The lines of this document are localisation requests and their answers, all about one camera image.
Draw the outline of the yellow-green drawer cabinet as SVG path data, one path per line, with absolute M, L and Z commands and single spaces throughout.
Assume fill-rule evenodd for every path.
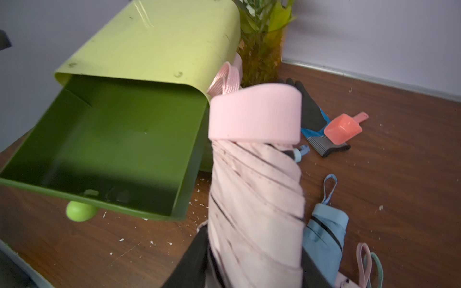
M 232 1 L 132 1 L 55 72 L 208 89 L 240 40 Z

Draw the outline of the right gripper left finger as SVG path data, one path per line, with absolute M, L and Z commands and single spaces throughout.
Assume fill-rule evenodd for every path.
M 208 225 L 202 226 L 162 288 L 212 288 Z

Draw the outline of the pink umbrella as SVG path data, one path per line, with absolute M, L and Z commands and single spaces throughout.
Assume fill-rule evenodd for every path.
M 287 155 L 300 142 L 301 93 L 240 86 L 223 64 L 208 93 L 213 169 L 208 237 L 227 288 L 299 288 L 305 197 Z
M 335 288 L 370 288 L 370 276 L 372 274 L 372 255 L 369 246 L 360 242 L 356 249 L 356 258 L 359 271 L 359 280 L 356 284 L 353 280 L 338 272 Z

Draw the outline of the dark green top drawer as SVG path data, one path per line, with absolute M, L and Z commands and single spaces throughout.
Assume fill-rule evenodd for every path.
M 209 104 L 180 84 L 70 78 L 1 171 L 6 186 L 130 216 L 183 219 Z

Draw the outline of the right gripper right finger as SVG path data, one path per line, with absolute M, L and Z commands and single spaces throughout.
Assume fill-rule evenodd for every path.
M 331 288 L 331 284 L 305 250 L 302 250 L 301 267 L 303 269 L 302 288 Z

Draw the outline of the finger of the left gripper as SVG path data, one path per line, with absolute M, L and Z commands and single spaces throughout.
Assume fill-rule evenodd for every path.
M 12 43 L 4 30 L 0 30 L 0 50 L 12 47 Z

